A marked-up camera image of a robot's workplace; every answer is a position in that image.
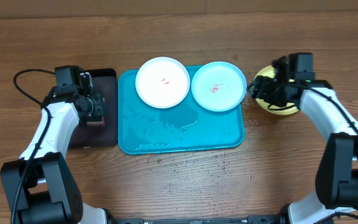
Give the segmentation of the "green and pink sponge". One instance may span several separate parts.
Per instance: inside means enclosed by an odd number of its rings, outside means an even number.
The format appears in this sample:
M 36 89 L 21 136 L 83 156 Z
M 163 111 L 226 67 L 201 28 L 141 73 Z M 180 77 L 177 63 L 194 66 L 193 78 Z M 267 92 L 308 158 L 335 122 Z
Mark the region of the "green and pink sponge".
M 99 98 L 93 101 L 93 110 L 86 117 L 87 126 L 102 126 L 105 124 L 105 99 Z

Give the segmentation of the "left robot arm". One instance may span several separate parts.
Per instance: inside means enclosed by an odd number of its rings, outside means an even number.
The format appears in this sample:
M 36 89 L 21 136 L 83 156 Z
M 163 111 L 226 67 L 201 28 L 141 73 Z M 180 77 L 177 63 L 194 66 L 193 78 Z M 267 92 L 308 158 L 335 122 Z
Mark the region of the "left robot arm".
M 27 149 L 1 167 L 11 223 L 114 223 L 108 210 L 83 202 L 65 160 L 76 127 L 102 121 L 102 97 L 77 95 L 66 102 L 53 96 L 51 100 L 42 108 L 42 119 Z

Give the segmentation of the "light blue round plate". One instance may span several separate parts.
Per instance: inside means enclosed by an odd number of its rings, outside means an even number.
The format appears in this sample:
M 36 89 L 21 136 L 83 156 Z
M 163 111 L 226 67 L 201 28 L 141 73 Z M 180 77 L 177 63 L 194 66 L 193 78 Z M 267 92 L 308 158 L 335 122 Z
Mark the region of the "light blue round plate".
M 191 92 L 204 109 L 223 112 L 240 104 L 246 95 L 247 81 L 243 72 L 228 62 L 203 65 L 193 76 Z

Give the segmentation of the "yellow-green round plate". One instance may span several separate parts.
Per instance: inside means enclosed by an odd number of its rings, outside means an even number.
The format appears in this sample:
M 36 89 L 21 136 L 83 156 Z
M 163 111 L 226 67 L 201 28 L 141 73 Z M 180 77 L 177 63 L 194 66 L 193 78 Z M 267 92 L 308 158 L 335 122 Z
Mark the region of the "yellow-green round plate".
M 261 69 L 256 74 L 255 78 L 257 78 L 258 76 L 273 78 L 274 75 L 275 75 L 274 68 L 272 66 L 268 66 L 268 67 Z M 264 100 L 261 100 L 261 99 L 256 99 L 256 102 L 265 111 L 272 113 L 272 114 L 277 114 L 280 116 L 288 116 L 288 115 L 295 114 L 295 113 L 299 112 L 299 109 L 295 106 L 294 103 L 287 103 L 284 107 L 278 107 L 278 106 L 274 106 L 269 103 L 266 103 Z

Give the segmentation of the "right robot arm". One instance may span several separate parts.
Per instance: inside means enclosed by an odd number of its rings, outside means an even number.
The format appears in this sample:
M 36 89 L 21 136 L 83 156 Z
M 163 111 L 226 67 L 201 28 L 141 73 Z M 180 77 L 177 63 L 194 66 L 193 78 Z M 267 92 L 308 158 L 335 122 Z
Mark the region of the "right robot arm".
M 278 215 L 256 215 L 248 223 L 333 223 L 358 220 L 358 122 L 326 80 L 317 80 L 313 54 L 298 52 L 272 62 L 272 77 L 256 76 L 248 84 L 253 99 L 271 110 L 297 108 L 312 120 L 326 142 L 314 191 L 285 205 Z

